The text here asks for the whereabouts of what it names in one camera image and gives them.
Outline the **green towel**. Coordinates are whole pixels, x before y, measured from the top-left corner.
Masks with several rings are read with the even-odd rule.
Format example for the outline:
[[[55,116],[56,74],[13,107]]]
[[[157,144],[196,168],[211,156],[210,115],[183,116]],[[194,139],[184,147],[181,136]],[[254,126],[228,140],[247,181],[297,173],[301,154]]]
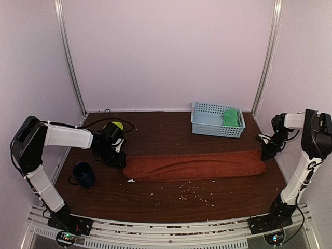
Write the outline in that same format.
[[[229,127],[239,127],[238,112],[234,108],[227,109],[223,112],[224,125]]]

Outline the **brown towel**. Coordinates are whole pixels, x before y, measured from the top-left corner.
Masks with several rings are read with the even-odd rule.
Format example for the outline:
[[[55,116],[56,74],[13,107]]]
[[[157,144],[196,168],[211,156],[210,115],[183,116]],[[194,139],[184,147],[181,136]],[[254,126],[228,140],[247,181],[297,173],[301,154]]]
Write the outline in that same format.
[[[137,182],[181,182],[263,174],[260,150],[191,155],[132,156],[123,175]]]

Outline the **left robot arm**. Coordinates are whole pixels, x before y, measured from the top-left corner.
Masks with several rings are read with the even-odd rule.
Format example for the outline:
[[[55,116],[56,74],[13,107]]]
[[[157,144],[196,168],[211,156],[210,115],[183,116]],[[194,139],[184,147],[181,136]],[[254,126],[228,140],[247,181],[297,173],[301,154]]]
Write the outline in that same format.
[[[42,121],[35,116],[28,116],[10,143],[10,156],[14,167],[41,198],[55,223],[63,230],[70,230],[75,220],[44,170],[44,147],[89,149],[97,160],[123,169],[126,167],[126,153],[121,150],[124,142],[123,129],[113,122],[107,123],[102,130],[94,131],[88,127]]]

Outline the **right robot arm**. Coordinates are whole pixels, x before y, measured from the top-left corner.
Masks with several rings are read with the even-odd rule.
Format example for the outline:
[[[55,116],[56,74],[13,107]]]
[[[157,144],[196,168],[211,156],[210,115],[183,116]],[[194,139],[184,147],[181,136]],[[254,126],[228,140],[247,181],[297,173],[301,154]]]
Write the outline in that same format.
[[[316,170],[331,154],[331,115],[306,109],[295,114],[276,115],[271,123],[274,135],[256,136],[256,140],[261,143],[262,161],[282,152],[286,143],[291,140],[291,132],[302,132],[299,163],[286,187],[272,203],[266,217],[266,225],[277,229],[291,219]]]

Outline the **green plastic bowl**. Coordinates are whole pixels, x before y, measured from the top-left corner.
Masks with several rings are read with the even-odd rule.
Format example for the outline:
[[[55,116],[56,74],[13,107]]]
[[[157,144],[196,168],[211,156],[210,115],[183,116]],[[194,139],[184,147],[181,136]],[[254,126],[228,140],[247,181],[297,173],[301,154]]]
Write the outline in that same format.
[[[104,127],[103,130],[111,130],[111,129],[115,129],[118,128],[121,131],[123,131],[124,126],[121,122],[118,121],[112,121],[112,122],[108,122]]]

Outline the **dark blue mug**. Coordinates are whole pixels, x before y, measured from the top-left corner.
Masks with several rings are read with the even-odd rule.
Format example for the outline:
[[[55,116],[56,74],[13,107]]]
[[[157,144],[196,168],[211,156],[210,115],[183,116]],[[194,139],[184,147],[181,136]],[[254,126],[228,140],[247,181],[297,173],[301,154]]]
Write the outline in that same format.
[[[68,178],[68,183],[73,186],[91,188],[96,183],[94,171],[89,163],[79,162],[72,169],[72,175]]]

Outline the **light blue plastic basket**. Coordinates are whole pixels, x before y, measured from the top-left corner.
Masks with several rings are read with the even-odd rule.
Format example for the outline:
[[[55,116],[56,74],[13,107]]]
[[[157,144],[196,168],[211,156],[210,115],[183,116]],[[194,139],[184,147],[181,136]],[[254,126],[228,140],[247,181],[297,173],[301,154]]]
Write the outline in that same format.
[[[230,108],[234,108],[238,112],[239,127],[224,125],[223,112]],[[206,102],[192,103],[191,124],[193,134],[235,139],[240,138],[246,128],[244,117],[239,107]]]

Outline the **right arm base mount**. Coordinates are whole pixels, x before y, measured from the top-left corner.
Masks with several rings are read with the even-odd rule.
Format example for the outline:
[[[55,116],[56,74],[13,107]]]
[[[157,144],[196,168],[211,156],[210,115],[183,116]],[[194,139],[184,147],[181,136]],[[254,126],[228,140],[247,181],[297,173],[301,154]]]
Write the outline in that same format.
[[[251,234],[258,234],[273,231],[276,229],[282,229],[285,226],[290,226],[293,224],[291,218],[283,217],[281,215],[275,216],[272,214],[250,217],[247,222]]]

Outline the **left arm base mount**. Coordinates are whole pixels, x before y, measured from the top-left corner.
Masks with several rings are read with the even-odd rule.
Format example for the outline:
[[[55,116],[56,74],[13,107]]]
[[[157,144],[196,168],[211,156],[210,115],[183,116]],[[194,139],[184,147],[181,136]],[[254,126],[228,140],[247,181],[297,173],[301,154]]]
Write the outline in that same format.
[[[78,235],[88,236],[92,228],[93,220],[89,218],[82,218],[78,216],[70,215],[69,218],[60,219],[56,217],[50,217],[47,225],[59,230],[69,231]]]

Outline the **aluminium front rail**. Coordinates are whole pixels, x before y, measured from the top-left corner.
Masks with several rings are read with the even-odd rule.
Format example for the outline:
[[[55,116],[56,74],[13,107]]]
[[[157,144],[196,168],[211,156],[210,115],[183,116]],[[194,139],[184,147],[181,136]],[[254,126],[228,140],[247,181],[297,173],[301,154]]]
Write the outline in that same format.
[[[160,224],[94,218],[90,234],[77,237],[70,248],[275,248],[272,238],[279,234],[286,241],[280,248],[321,248],[309,209],[300,208],[291,225],[257,234],[248,217]]]

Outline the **right aluminium frame post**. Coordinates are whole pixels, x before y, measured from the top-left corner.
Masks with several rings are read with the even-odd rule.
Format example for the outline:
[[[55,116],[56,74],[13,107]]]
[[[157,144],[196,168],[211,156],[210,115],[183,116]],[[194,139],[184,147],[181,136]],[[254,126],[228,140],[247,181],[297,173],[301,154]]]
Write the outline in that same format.
[[[253,103],[253,106],[251,109],[251,114],[253,117],[258,116],[259,110],[261,108],[261,105],[262,105],[262,102],[263,102],[263,99],[265,96],[265,91],[266,91],[266,88],[268,85],[273,56],[274,56],[276,46],[278,43],[283,3],[284,3],[284,1],[282,1],[282,0],[274,1],[273,14],[272,14],[268,43],[267,43],[267,50],[266,50],[265,59],[264,59],[264,63],[263,63],[263,67],[262,67],[262,71],[261,71],[261,75],[260,75],[258,88],[256,91],[256,96],[255,96],[254,103]]]

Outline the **aluminium frame post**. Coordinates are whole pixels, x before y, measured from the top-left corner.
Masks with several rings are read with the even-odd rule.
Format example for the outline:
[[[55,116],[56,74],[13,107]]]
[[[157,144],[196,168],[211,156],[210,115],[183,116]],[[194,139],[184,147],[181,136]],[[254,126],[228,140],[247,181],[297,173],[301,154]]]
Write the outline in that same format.
[[[266,91],[266,88],[268,85],[273,56],[274,56],[276,46],[278,43],[283,3],[284,3],[284,1],[282,1],[282,0],[274,1],[273,14],[272,14],[268,43],[267,43],[267,50],[266,50],[265,59],[264,59],[264,63],[263,63],[263,67],[262,67],[262,71],[261,71],[261,75],[260,75],[258,88],[256,91],[256,96],[255,96],[254,103],[253,103],[253,106],[251,109],[251,114],[253,117],[258,116],[259,110],[261,108],[261,105],[262,105],[262,102],[263,102],[263,99],[265,96],[265,91]]]
[[[73,87],[74,95],[76,98],[76,101],[78,103],[80,112],[82,115],[87,114],[86,107],[84,105],[84,101],[82,98],[82,94],[79,88],[79,84],[77,81],[77,76],[76,72],[74,69],[74,63],[73,63],[73,58],[71,55],[71,50],[70,50],[70,45],[68,41],[68,35],[67,35],[67,30],[66,30],[66,25],[65,25],[65,17],[64,17],[64,12],[63,12],[63,3],[61,0],[55,0],[54,1],[54,7],[55,7],[55,12],[57,16],[57,21],[59,25],[59,30],[60,30],[60,35],[62,39],[62,46],[64,50],[64,55],[65,55],[65,63],[67,66],[68,74],[70,77],[70,82]]]

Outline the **left aluminium frame post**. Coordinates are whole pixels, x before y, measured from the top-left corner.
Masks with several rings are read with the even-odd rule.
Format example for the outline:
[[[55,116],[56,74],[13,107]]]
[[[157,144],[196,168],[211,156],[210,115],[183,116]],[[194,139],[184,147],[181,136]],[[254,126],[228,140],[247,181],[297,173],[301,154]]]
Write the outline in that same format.
[[[70,77],[70,82],[73,87],[74,95],[76,98],[76,101],[78,103],[80,112],[82,115],[87,114],[86,107],[84,105],[84,101],[82,98],[82,94],[79,88],[79,84],[77,81],[77,76],[76,72],[74,69],[74,63],[73,63],[73,58],[71,55],[71,50],[70,50],[70,45],[68,41],[68,35],[67,35],[67,30],[66,30],[66,25],[65,25],[65,17],[64,17],[64,12],[63,12],[63,3],[61,0],[55,0],[54,1],[54,7],[55,7],[55,12],[57,16],[57,21],[59,25],[59,30],[60,30],[60,35],[62,39],[62,46],[64,50],[64,55],[65,55],[65,63],[67,66],[68,74]]]

